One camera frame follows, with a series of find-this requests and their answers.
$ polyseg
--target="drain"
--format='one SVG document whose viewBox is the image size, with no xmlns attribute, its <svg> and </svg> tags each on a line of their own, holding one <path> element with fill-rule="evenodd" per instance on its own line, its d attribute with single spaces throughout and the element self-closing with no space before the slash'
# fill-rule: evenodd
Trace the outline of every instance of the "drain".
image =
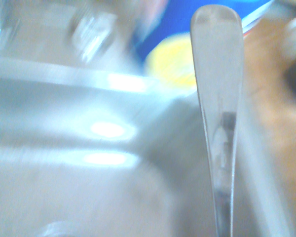
<svg viewBox="0 0 296 237">
<path fill-rule="evenodd" d="M 80 237 L 69 222 L 53 222 L 43 227 L 35 237 Z"/>
</svg>

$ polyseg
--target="stainless steel spoon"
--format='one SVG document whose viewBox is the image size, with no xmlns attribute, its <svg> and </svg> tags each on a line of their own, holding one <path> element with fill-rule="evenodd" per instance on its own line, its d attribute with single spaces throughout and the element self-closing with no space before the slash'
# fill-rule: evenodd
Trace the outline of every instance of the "stainless steel spoon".
<svg viewBox="0 0 296 237">
<path fill-rule="evenodd" d="M 237 109 L 243 78 L 241 20 L 232 9 L 207 5 L 191 21 L 198 96 L 219 237 L 232 236 Z"/>
</svg>

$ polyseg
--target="sink basin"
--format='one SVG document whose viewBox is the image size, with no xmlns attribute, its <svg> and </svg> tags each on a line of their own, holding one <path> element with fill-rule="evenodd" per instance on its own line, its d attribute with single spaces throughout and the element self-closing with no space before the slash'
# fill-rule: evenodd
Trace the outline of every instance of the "sink basin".
<svg viewBox="0 0 296 237">
<path fill-rule="evenodd" d="M 196 92 L 145 78 L 147 91 L 85 86 L 95 79 L 81 70 L 75 85 L 45 83 L 39 72 L 57 66 L 14 61 L 34 81 L 10 63 L 0 61 L 0 237 L 216 235 Z M 237 167 L 234 234 L 258 236 L 243 180 Z"/>
</svg>

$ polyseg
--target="brown surface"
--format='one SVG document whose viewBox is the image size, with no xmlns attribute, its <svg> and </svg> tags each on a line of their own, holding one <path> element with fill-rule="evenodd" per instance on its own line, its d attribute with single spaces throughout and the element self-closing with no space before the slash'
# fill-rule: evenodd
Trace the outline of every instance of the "brown surface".
<svg viewBox="0 0 296 237">
<path fill-rule="evenodd" d="M 266 131 L 287 197 L 296 213 L 296 98 L 285 85 L 280 53 L 285 22 L 263 19 L 245 38 L 245 85 Z"/>
</svg>

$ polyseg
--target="yellow circle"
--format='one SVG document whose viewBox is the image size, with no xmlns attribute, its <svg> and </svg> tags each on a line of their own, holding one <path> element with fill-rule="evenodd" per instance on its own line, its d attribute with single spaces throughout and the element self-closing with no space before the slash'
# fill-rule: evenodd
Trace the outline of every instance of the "yellow circle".
<svg viewBox="0 0 296 237">
<path fill-rule="evenodd" d="M 147 56 L 147 73 L 168 87 L 196 87 L 192 44 L 189 33 L 170 36 Z"/>
</svg>

